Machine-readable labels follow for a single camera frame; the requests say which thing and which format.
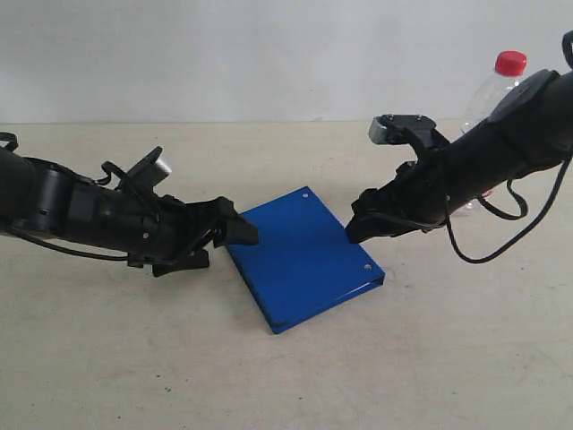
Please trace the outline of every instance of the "robotic arm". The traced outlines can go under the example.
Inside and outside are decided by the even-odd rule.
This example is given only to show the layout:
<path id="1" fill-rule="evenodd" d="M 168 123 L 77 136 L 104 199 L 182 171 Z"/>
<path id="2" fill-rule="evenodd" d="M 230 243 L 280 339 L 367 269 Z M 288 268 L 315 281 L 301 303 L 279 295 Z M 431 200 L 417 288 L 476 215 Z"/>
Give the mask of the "robotic arm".
<path id="1" fill-rule="evenodd" d="M 183 203 L 158 197 L 153 188 L 171 169 L 157 147 L 129 171 L 111 162 L 102 165 L 106 177 L 93 180 L 43 159 L 23 158 L 14 151 L 16 136 L 0 133 L 0 232 L 33 244 L 131 267 L 153 267 L 155 277 L 174 271 L 209 267 L 203 247 L 255 245 L 256 228 L 224 197 L 210 202 Z M 112 176 L 119 184 L 105 188 Z M 48 242 L 68 242 L 121 251 L 126 256 L 92 254 Z"/>
<path id="2" fill-rule="evenodd" d="M 562 47 L 573 69 L 573 31 Z M 346 226 L 351 242 L 397 237 L 415 230 L 447 227 L 454 250 L 467 262 L 488 262 L 531 231 L 551 208 L 573 157 L 573 72 L 542 70 L 516 87 L 488 118 L 450 143 L 425 116 L 375 117 L 369 132 L 376 144 L 410 144 L 418 158 L 396 171 L 380 189 L 365 190 L 352 204 Z M 474 198 L 504 219 L 521 219 L 526 201 L 515 193 L 515 179 L 561 164 L 550 198 L 540 214 L 497 252 L 481 259 L 463 255 L 456 244 L 449 215 Z M 482 194 L 503 182 L 521 213 L 510 215 L 488 203 Z"/>

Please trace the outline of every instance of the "table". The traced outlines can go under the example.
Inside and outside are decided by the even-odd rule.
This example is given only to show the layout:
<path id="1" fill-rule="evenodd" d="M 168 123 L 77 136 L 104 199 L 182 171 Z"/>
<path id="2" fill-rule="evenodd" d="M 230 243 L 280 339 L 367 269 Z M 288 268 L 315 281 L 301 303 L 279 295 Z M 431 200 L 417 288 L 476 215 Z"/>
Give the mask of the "table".
<path id="1" fill-rule="evenodd" d="M 19 153 L 101 176 L 155 145 L 174 173 L 160 193 L 225 195 L 240 211 L 310 185 L 346 223 L 406 147 L 369 122 L 6 125 Z M 457 121 L 442 121 L 449 137 Z M 545 199 L 555 171 L 516 183 Z M 492 199 L 510 208 L 500 187 Z M 0 428 L 569 429 L 573 421 L 573 180 L 547 220 L 498 260 L 459 260 L 446 232 L 374 239 L 385 285 L 271 335 L 224 249 L 206 271 L 153 279 L 2 237 Z M 485 254 L 517 232 L 456 218 Z"/>

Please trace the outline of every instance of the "black cable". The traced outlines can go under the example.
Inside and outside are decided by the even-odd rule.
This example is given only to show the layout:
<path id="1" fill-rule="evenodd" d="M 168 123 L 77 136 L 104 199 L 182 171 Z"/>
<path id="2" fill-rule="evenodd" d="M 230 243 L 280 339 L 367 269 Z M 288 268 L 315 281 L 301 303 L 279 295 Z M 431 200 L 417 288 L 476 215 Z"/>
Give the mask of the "black cable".
<path id="1" fill-rule="evenodd" d="M 510 213 L 502 211 L 499 208 L 496 208 L 487 200 L 485 200 L 485 198 L 482 195 L 478 195 L 476 199 L 486 210 L 491 212 L 493 215 L 500 217 L 501 219 L 506 219 L 508 221 L 517 221 L 518 219 L 522 219 L 527 216 L 529 208 L 527 207 L 526 199 L 524 199 L 521 195 L 519 195 L 513 190 L 513 188 L 511 187 L 512 184 L 513 184 L 513 179 L 510 179 L 508 182 L 506 182 L 506 187 L 508 188 L 508 192 L 509 194 L 511 194 L 511 197 L 513 197 L 514 200 L 516 201 L 517 206 L 519 206 L 519 215 L 512 215 Z"/>
<path id="2" fill-rule="evenodd" d="M 542 209 L 539 211 L 539 213 L 537 214 L 537 216 L 534 218 L 533 221 L 531 221 L 523 230 L 521 230 L 519 233 L 517 233 L 515 236 L 513 236 L 508 242 L 506 242 L 505 245 L 501 246 L 497 251 L 482 257 L 482 258 L 471 258 L 468 257 L 467 255 L 465 255 L 458 246 L 458 242 L 456 241 L 456 237 L 454 236 L 454 231 L 453 228 L 451 226 L 451 219 L 449 218 L 449 205 L 448 205 L 448 191 L 446 188 L 446 179 L 445 179 L 445 162 L 444 159 L 442 157 L 442 187 L 444 190 L 444 211 L 445 211 L 445 215 L 446 215 L 446 228 L 448 229 L 448 236 L 449 236 L 449 241 L 452 245 L 452 247 L 454 248 L 454 251 L 456 252 L 456 254 L 458 255 L 459 258 L 461 258 L 462 260 L 464 260 L 465 262 L 469 262 L 472 264 L 483 264 L 485 262 L 490 262 L 491 260 L 499 257 L 500 255 L 502 255 L 503 253 L 505 253 L 508 249 L 510 249 L 511 246 L 515 245 L 519 240 L 521 240 L 525 235 L 527 235 L 531 230 L 533 230 L 535 227 L 537 227 L 537 225 L 539 225 L 539 223 L 543 220 L 543 218 L 545 218 L 545 215 L 547 215 L 547 213 L 549 212 L 549 209 L 552 207 L 553 203 L 555 202 L 555 199 L 557 198 L 557 194 L 561 188 L 561 184 L 563 183 L 563 179 L 565 178 L 565 174 L 567 173 L 567 169 L 569 168 L 569 165 L 571 164 L 571 159 L 573 159 L 573 146 L 571 146 L 571 148 L 568 151 L 567 154 L 567 158 L 563 161 L 563 163 L 561 164 L 559 173 L 557 174 L 557 177 L 555 178 L 555 183 L 553 184 L 553 188 L 552 191 L 549 194 L 549 197 L 547 198 L 547 202 L 545 202 L 545 205 L 542 207 Z"/>
<path id="3" fill-rule="evenodd" d="M 76 257 L 82 258 L 90 258 L 91 260 L 103 260 L 106 262 L 126 262 L 128 261 L 128 256 L 113 256 L 113 255 L 104 255 L 104 254 L 93 254 L 93 253 L 85 253 L 83 251 L 77 251 L 75 249 L 65 248 L 63 246 L 50 244 L 42 239 L 38 239 L 32 235 L 24 233 L 16 228 L 3 226 L 3 230 L 19 239 L 25 240 L 26 242 L 30 242 L 34 245 L 42 246 L 44 248 L 50 249 L 52 251 L 57 251 L 58 253 L 74 255 Z"/>

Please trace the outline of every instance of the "clear plastic bottle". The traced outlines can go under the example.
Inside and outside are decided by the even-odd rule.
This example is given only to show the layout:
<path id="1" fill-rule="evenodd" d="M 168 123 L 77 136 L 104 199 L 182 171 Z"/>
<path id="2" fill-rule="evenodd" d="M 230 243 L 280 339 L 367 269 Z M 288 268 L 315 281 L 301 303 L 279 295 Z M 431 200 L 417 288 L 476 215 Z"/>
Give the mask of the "clear plastic bottle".
<path id="1" fill-rule="evenodd" d="M 500 101 L 519 85 L 527 66 L 527 56 L 518 51 L 503 51 L 495 62 L 494 73 L 479 87 L 470 101 L 462 123 L 462 133 L 467 133 L 482 122 Z M 473 200 L 455 214 L 465 215 L 478 211 L 481 204 Z"/>

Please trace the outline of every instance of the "blue box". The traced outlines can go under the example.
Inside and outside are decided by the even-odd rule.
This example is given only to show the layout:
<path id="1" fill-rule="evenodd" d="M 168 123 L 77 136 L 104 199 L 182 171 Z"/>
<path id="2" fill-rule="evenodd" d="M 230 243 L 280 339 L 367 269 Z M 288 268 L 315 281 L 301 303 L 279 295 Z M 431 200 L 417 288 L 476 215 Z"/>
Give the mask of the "blue box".
<path id="1" fill-rule="evenodd" d="M 309 187 L 247 211 L 255 246 L 227 247 L 272 332 L 382 285 L 384 271 Z"/>

